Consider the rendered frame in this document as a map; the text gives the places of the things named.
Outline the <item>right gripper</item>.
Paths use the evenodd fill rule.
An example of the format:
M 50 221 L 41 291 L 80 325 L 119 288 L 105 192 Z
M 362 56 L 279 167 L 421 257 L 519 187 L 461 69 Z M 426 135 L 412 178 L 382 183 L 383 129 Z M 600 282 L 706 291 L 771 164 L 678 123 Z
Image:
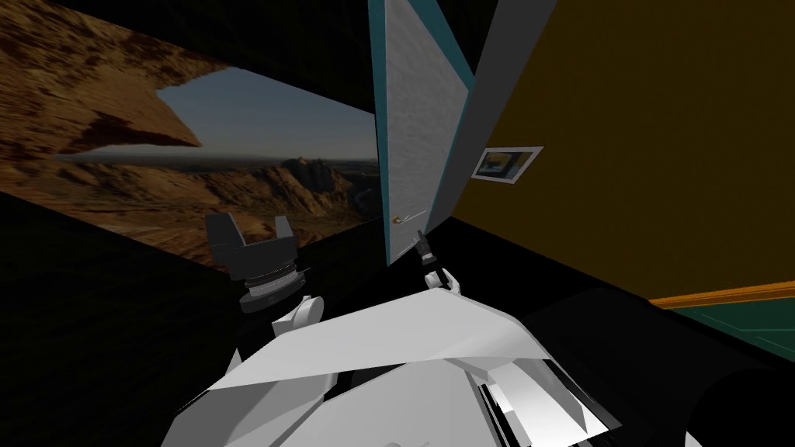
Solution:
M 415 248 L 416 248 L 417 252 L 419 253 L 419 255 L 421 257 L 422 264 L 423 265 L 429 265 L 429 264 L 435 262 L 436 261 L 436 257 L 432 253 L 432 250 L 430 248 L 430 245 L 429 245 L 427 237 L 423 234 L 423 232 L 421 230 L 417 230 L 417 235 L 418 235 L 418 238 L 417 238 L 417 242 L 416 242 Z

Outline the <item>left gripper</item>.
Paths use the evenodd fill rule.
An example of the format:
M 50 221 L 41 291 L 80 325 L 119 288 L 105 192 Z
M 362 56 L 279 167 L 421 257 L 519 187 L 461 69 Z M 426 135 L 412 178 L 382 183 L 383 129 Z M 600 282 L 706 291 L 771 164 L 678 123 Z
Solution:
M 214 262 L 225 266 L 232 280 L 254 279 L 294 263 L 297 238 L 286 216 L 275 217 L 274 239 L 246 244 L 230 213 L 205 216 L 207 242 Z

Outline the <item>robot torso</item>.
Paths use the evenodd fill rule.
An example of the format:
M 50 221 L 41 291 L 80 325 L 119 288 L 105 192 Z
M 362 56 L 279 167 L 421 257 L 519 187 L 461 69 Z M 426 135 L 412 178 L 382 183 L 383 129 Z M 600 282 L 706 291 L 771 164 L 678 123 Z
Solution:
M 571 447 L 619 425 L 514 317 L 430 289 L 280 334 L 161 447 Z

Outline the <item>grey door leaf teal edge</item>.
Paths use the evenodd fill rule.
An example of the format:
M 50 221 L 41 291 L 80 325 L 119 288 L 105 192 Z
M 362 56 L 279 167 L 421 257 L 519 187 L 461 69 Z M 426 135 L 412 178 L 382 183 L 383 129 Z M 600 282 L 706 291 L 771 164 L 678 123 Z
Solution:
M 430 227 L 474 74 L 437 0 L 367 6 L 385 254 L 393 263 Z

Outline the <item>white framed wall picture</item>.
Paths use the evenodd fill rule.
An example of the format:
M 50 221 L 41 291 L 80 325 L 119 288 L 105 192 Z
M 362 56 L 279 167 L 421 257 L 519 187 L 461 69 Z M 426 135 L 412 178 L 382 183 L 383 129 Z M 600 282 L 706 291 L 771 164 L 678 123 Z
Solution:
M 543 146 L 487 147 L 470 178 L 516 184 L 542 150 Z

